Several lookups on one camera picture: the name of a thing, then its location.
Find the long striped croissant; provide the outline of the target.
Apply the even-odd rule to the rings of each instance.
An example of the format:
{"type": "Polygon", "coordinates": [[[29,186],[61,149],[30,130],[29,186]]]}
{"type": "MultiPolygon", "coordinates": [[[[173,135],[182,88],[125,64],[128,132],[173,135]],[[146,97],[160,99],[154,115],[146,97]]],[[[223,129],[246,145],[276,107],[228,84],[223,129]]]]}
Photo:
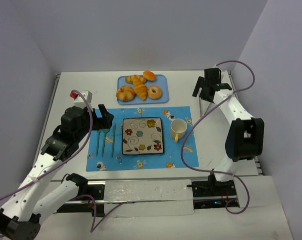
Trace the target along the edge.
{"type": "Polygon", "coordinates": [[[138,97],[145,101],[147,99],[147,86],[138,78],[135,77],[133,80],[134,92],[138,95],[138,97]]]}

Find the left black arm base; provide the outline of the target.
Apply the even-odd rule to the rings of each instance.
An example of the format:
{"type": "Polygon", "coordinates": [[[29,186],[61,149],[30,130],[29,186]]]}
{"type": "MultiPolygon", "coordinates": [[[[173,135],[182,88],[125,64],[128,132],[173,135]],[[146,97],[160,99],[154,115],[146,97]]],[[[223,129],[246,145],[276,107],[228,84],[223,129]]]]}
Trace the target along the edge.
{"type": "Polygon", "coordinates": [[[86,186],[80,187],[70,200],[58,208],[56,213],[90,213],[94,216],[94,203],[96,203],[96,216],[103,217],[104,192],[105,184],[89,182],[86,186]]]}

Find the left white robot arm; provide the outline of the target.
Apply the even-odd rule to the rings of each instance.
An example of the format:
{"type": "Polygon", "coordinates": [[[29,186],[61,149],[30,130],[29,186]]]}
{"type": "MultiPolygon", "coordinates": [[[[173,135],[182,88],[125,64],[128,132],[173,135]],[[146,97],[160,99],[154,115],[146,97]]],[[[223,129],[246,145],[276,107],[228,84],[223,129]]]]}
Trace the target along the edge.
{"type": "Polygon", "coordinates": [[[45,197],[42,193],[55,174],[76,152],[79,143],[89,139],[91,131],[108,129],[114,116],[103,104],[98,106],[101,117],[90,107],[68,108],[61,117],[61,124],[53,131],[33,168],[17,192],[0,207],[0,234],[12,240],[32,240],[39,233],[41,224],[67,201],[89,194],[88,180],[76,173],[45,197]]]}

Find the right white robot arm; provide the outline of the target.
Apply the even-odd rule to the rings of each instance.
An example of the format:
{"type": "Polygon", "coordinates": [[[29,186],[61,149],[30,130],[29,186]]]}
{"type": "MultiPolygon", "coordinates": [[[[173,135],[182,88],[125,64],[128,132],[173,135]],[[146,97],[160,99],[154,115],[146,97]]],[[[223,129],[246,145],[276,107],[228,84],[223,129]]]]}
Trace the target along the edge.
{"type": "Polygon", "coordinates": [[[230,181],[238,169],[239,161],[253,160],[261,155],[265,123],[244,109],[232,87],[222,82],[222,71],[219,68],[204,70],[204,76],[197,80],[193,96],[217,105],[230,125],[225,156],[213,170],[216,181],[230,181]]]}

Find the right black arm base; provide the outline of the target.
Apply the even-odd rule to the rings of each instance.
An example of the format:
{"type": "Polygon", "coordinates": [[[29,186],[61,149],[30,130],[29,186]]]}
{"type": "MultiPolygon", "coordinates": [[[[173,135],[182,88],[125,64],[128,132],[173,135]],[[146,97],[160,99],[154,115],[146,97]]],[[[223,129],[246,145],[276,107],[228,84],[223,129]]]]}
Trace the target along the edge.
{"type": "Polygon", "coordinates": [[[213,174],[207,180],[193,180],[187,185],[193,193],[194,209],[238,207],[237,192],[233,180],[220,182],[213,174]]]}

